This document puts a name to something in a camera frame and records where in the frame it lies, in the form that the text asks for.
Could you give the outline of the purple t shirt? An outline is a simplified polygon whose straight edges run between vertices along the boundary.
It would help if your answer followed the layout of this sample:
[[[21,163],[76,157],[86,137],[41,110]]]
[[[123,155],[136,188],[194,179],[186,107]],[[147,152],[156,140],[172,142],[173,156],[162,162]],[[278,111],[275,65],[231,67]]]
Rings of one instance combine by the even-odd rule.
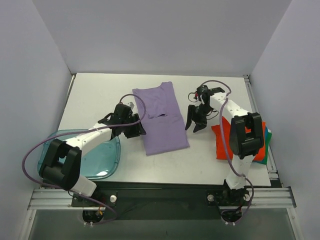
[[[132,89],[146,131],[142,137],[147,156],[186,149],[190,146],[173,83],[163,82],[158,87]]]

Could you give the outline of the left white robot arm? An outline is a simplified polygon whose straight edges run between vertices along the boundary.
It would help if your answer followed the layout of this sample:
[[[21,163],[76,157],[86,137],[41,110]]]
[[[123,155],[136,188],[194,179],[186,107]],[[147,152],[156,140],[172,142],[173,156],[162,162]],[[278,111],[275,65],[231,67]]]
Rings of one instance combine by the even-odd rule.
[[[101,193],[93,181],[81,175],[82,157],[121,134],[128,139],[145,135],[141,120],[129,105],[118,103],[113,112],[88,130],[74,132],[75,136],[66,140],[60,140],[62,134],[58,134],[48,145],[39,169],[40,177],[63,190],[83,195],[90,206],[97,205]]]

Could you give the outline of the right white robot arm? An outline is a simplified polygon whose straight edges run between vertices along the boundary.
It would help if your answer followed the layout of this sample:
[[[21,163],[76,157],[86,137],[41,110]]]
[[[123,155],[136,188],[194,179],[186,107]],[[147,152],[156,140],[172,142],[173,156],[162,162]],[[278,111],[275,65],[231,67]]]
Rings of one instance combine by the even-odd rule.
[[[199,105],[188,106],[185,129],[192,123],[195,123],[194,133],[205,129],[207,115],[211,111],[218,112],[222,145],[230,166],[225,179],[228,188],[222,190],[221,197],[225,203],[233,204],[240,197],[238,190],[247,185],[251,164],[265,140],[261,115],[243,109],[229,99],[229,94],[230,89],[225,92],[220,87],[210,89],[205,84],[200,85],[195,91]]]

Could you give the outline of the folded orange t shirt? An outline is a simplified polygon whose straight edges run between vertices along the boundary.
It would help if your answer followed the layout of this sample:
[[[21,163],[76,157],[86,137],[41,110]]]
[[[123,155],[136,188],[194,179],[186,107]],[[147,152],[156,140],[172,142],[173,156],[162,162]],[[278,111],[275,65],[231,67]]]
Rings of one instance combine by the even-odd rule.
[[[225,117],[222,117],[222,125],[223,125],[224,138],[227,146],[227,152],[230,159],[232,160],[234,154],[229,145],[231,125]],[[223,144],[220,125],[218,124],[218,125],[211,126],[211,130],[213,131],[216,137],[216,140],[215,140],[216,141],[216,158],[218,160],[227,160],[227,154]],[[264,143],[263,147],[259,149],[257,155],[254,157],[253,160],[255,162],[262,162],[265,157],[266,157],[266,144]]]

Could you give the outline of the teal transparent plastic bin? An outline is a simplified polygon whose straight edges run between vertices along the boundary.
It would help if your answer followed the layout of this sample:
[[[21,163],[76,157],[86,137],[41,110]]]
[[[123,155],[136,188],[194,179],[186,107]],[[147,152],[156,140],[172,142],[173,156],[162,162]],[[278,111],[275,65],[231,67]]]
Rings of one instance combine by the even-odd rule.
[[[58,130],[50,137],[63,134],[83,131],[84,129],[64,129]],[[75,137],[77,134],[70,134],[59,136],[58,139],[65,141],[69,138]],[[45,142],[42,146],[42,152],[37,164],[37,171],[40,175],[40,168],[44,161],[45,155],[49,148],[52,139]],[[89,180],[100,180],[110,177],[118,168],[121,159],[121,142],[119,137],[112,140],[102,142],[100,145],[89,151],[86,155],[82,155],[80,164],[80,175]]]

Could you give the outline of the folded green t shirt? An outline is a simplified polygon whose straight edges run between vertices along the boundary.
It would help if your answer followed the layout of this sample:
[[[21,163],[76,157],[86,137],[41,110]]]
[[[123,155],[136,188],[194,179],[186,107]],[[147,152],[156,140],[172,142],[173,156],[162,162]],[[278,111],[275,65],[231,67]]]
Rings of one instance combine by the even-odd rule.
[[[264,147],[259,150],[258,154],[253,159],[254,162],[262,165],[267,164],[268,151],[269,151],[271,138],[272,138],[272,132],[268,134],[267,138],[265,138],[265,135],[264,135]]]

